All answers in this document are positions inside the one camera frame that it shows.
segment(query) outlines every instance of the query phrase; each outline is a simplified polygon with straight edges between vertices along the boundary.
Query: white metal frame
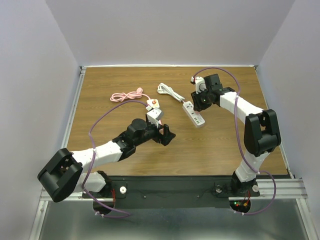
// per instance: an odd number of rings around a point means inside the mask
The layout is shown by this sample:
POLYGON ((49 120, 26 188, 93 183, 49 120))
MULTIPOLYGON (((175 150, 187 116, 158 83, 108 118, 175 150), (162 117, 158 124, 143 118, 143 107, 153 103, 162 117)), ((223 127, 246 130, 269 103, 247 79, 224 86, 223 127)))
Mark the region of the white metal frame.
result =
MULTIPOLYGON (((106 66, 90 66, 90 67, 212 67, 212 66, 207 66, 207 65, 106 65, 106 66)), ((239 66, 219 66, 219 67, 239 67, 239 66)), ((73 120, 75 117, 76 109, 77 109, 77 104, 82 88, 82 84, 85 78, 86 74, 86 69, 87 67, 83 66, 81 67, 81 73, 79 76, 79 81, 77 84, 75 96, 73 99, 73 104, 71 108, 71 112, 69 115, 68 123, 65 129, 65 133, 63 136, 63 140, 61 143, 61 148, 65 148, 68 144, 73 120)), ((281 153, 284 159, 284 163, 288 169, 288 172, 291 176, 291 178, 288 179, 276 179, 276 185, 277 185, 277 194, 276 194, 276 199, 296 199, 298 209, 301 214, 301 218, 305 227, 305 230, 307 232, 308 238, 310 240, 318 240, 318 235, 316 228, 314 226, 309 205, 308 205, 308 195, 303 183, 302 179, 294 179, 293 174, 290 171, 288 160, 286 153, 284 151, 283 145, 280 145, 281 153)), ((259 197, 252 197, 252 199, 271 199, 274 193, 274 185, 273 182, 270 179, 258 179, 257 180, 258 185, 259 185, 259 191, 260 191, 260 196, 259 197)), ((236 197, 230 197, 230 200, 238 200, 239 198, 236 197)), ((111 198, 102 198, 99 199, 100 201, 106 201, 106 202, 111 202, 111 198)), ((42 226, 44 224, 45 216, 46 216, 46 211, 48 208, 48 203, 51 202, 52 199, 48 195, 48 193, 45 190, 42 190, 41 196, 40 196, 40 201, 38 205, 38 209, 35 215, 35 220, 33 222, 31 234, 29 240, 39 240, 42 226)), ((82 198, 82 193, 73 193, 71 194, 68 198, 65 199, 65 201, 92 201, 92 199, 89 198, 82 198)))

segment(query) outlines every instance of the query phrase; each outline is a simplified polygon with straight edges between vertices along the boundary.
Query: gray floor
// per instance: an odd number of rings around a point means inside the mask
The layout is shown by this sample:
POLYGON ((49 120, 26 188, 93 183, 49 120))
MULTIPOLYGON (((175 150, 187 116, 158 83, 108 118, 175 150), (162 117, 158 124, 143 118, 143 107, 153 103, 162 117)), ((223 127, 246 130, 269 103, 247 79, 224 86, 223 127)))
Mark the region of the gray floor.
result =
MULTIPOLYGON (((269 200, 253 200, 252 211, 269 200)), ((41 240, 307 240, 294 199, 241 216, 228 209, 131 209, 125 219, 95 216, 91 201, 50 202, 41 240)))

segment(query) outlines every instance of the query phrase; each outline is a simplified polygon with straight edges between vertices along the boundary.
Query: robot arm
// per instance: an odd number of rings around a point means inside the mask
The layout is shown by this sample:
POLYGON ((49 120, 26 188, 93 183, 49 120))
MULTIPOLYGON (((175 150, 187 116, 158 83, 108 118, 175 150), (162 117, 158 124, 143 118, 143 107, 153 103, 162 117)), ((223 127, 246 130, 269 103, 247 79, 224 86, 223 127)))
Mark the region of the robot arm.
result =
MULTIPOLYGON (((60 202, 71 193, 82 192, 82 184, 92 161, 93 151, 96 157, 93 168, 128 158, 136 152, 136 146, 148 140, 154 140, 164 146, 168 145, 176 136, 170 132, 169 126, 159 123, 163 112, 154 108, 146 114, 146 121, 134 119, 113 140, 96 147, 82 151, 69 152, 62 148, 40 171, 37 178, 51 196, 54 202, 60 202)), ((90 192, 100 192, 109 183, 108 176, 101 171, 90 173, 85 188, 90 192)))
MULTIPOLYGON (((223 87, 218 74, 192 78, 191 83, 195 85, 195 91, 191 93, 195 111, 200 112, 216 104, 235 114, 237 93, 230 87, 223 87)), ((281 143, 276 112, 263 110, 238 97, 237 117, 245 124, 244 157, 254 169, 259 170, 266 157, 281 143)), ((242 160, 233 177, 241 185, 253 181, 256 173, 242 160)))

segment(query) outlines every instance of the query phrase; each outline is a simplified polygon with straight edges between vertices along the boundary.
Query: extension cord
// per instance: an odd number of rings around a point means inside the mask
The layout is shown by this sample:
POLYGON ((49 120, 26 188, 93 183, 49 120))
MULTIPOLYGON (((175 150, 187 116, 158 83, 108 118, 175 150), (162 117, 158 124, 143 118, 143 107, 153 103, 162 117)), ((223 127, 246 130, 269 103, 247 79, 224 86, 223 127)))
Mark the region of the extension cord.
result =
POLYGON ((196 112, 194 110, 194 105, 190 101, 184 102, 182 108, 188 115, 188 117, 191 119, 196 128, 201 128, 203 125, 205 125, 206 121, 200 115, 199 112, 196 112))

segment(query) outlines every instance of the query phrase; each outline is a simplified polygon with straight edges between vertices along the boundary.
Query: coiled pink cable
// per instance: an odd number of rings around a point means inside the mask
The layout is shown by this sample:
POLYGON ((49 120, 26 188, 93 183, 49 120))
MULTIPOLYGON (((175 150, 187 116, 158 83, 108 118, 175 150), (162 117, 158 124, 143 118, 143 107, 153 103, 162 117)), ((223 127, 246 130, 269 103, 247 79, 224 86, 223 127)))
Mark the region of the coiled pink cable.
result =
POLYGON ((147 97, 148 99, 150 99, 150 97, 146 94, 143 94, 143 89, 141 87, 138 87, 138 89, 136 91, 131 91, 129 93, 114 93, 112 94, 112 96, 110 97, 110 101, 112 102, 123 102, 126 99, 139 99, 142 96, 147 97))

